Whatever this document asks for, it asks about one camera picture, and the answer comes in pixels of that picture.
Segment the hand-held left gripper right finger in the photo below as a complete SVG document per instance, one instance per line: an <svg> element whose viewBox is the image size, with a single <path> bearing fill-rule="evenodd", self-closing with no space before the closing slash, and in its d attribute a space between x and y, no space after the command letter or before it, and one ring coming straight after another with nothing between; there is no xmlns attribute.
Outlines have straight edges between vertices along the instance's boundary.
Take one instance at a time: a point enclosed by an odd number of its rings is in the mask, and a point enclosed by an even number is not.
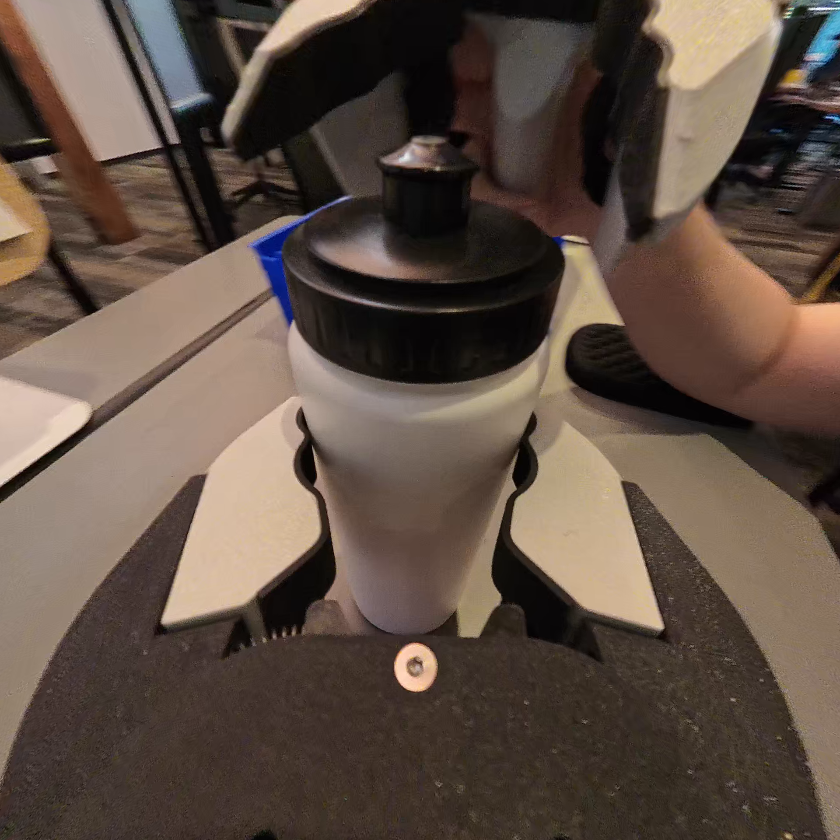
<svg viewBox="0 0 840 840"><path fill-rule="evenodd" d="M660 637L658 604L622 478L541 404L521 438L491 561L504 606L528 637L584 637L595 626Z"/></svg>

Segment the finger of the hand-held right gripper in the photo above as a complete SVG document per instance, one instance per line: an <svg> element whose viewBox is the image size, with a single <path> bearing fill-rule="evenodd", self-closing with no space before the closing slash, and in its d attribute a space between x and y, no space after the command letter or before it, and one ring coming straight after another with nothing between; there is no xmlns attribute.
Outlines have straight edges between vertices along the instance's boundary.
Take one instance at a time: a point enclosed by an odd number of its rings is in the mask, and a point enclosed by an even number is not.
<svg viewBox="0 0 840 840"><path fill-rule="evenodd" d="M592 250L604 277L664 239L720 174L769 74L781 16L769 1L601 4L584 183L603 200Z"/></svg>
<svg viewBox="0 0 840 840"><path fill-rule="evenodd" d="M462 31L459 2L292 2L241 73L224 141L240 160L254 159L393 73L446 58Z"/></svg>

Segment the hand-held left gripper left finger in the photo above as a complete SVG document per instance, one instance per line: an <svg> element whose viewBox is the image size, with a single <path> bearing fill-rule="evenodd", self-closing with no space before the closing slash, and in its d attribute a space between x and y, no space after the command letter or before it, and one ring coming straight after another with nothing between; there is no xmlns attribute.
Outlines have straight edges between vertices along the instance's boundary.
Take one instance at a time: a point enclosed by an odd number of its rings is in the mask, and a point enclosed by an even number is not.
<svg viewBox="0 0 840 840"><path fill-rule="evenodd" d="M239 435L207 471L161 629L227 620L248 634L301 629L336 575L315 482L312 439L293 396Z"/></svg>

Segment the white plastic bottle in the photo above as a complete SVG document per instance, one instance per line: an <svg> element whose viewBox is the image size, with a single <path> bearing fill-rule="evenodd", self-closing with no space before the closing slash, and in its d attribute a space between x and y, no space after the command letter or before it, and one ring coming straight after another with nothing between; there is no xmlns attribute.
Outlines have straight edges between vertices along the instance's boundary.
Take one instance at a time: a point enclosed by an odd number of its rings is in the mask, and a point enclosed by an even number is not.
<svg viewBox="0 0 840 840"><path fill-rule="evenodd" d="M456 612L550 362L473 381L407 384L330 362L297 325L288 355L333 546L362 616L425 634Z"/></svg>

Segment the blue plastic storage bin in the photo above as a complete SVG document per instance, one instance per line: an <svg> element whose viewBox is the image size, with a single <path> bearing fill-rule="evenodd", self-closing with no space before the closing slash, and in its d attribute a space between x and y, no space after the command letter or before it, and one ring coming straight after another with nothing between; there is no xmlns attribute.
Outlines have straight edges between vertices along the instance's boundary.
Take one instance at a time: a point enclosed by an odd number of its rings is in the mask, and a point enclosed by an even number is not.
<svg viewBox="0 0 840 840"><path fill-rule="evenodd" d="M290 293L288 290L286 271L282 262L281 251L291 233L308 221L321 210L340 205L350 200L349 196L342 196L335 201L301 215L284 216L279 220L279 227L272 233L265 234L250 245L269 282L270 290L277 299L280 311L288 326L293 322Z"/></svg>

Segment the black bottle lid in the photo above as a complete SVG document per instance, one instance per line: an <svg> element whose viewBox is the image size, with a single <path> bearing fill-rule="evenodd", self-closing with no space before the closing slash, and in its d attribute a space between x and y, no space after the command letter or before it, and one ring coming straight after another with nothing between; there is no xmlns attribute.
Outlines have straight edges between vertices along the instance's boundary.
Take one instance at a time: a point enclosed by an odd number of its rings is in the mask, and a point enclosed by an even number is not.
<svg viewBox="0 0 840 840"><path fill-rule="evenodd" d="M561 246L471 198L477 164L421 135L379 160L380 196L326 206L281 249L294 323L345 370L407 384L506 371L547 338Z"/></svg>

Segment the person's right forearm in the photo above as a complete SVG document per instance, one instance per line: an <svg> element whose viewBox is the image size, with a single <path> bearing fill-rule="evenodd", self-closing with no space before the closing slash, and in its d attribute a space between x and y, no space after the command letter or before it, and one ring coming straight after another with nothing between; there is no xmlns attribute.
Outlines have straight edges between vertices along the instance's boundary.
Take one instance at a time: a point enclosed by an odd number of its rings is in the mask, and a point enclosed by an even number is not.
<svg viewBox="0 0 840 840"><path fill-rule="evenodd" d="M633 345L664 381L760 424L838 436L838 304L797 304L723 243L651 248L607 286Z"/></svg>

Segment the black mesh office chair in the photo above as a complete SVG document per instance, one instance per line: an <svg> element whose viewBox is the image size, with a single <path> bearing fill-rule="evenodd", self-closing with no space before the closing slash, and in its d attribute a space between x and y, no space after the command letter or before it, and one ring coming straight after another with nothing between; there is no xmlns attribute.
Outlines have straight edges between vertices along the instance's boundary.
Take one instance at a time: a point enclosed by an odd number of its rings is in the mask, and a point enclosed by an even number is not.
<svg viewBox="0 0 840 840"><path fill-rule="evenodd" d="M282 159L282 165L293 182L292 186L267 179L266 169L273 165L272 155ZM230 194L227 200L230 211L237 211L247 203L262 199L269 203L290 203L304 213L309 213L344 195L311 129L305 129L259 154L249 154L244 160L253 172L253 179Z"/></svg>

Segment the wooden table leg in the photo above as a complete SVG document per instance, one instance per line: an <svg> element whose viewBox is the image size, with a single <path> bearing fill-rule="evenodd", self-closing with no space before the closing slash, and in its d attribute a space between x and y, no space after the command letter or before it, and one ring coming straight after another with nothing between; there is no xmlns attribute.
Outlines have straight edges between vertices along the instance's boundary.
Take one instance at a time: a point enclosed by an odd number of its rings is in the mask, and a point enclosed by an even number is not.
<svg viewBox="0 0 840 840"><path fill-rule="evenodd" d="M136 239L139 232L121 197L93 157L22 15L10 1L1 2L1 40L17 78L57 147L56 165L75 204L105 243L121 245Z"/></svg>

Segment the instruction sheet on stand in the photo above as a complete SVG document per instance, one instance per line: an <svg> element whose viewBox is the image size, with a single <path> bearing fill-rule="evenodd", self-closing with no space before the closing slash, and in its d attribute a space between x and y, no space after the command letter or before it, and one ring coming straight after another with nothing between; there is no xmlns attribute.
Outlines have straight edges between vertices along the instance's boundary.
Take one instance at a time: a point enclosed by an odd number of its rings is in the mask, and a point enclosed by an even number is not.
<svg viewBox="0 0 840 840"><path fill-rule="evenodd" d="M1 161L1 286L35 272L52 238L38 200ZM79 432L91 419L81 400L1 377L1 486L23 474Z"/></svg>

